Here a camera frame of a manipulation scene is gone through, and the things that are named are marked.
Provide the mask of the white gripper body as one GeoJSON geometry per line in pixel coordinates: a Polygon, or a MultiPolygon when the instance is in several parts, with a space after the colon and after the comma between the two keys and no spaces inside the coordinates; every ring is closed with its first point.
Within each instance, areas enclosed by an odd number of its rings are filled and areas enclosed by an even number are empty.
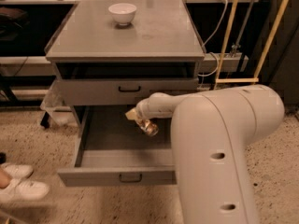
{"type": "Polygon", "coordinates": [[[137,115],[141,119],[153,119],[154,112],[150,110],[150,99],[141,100],[135,107],[137,115]]]}

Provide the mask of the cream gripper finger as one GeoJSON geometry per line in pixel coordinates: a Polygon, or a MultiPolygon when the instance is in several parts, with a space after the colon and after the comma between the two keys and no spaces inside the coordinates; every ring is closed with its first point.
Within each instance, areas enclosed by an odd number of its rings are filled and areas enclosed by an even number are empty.
{"type": "Polygon", "coordinates": [[[125,113],[125,116],[129,120],[136,120],[137,119],[136,109],[132,108],[131,110],[129,110],[128,112],[125,113]]]}

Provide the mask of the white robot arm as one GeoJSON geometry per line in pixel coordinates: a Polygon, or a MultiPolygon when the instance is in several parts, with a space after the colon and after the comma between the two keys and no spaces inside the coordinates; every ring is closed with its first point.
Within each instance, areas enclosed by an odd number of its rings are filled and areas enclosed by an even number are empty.
{"type": "Polygon", "coordinates": [[[144,133],[171,119],[170,139],[184,224],[260,224],[245,145],[284,118],[279,95],[264,85],[171,96],[154,93],[126,113],[144,133]]]}

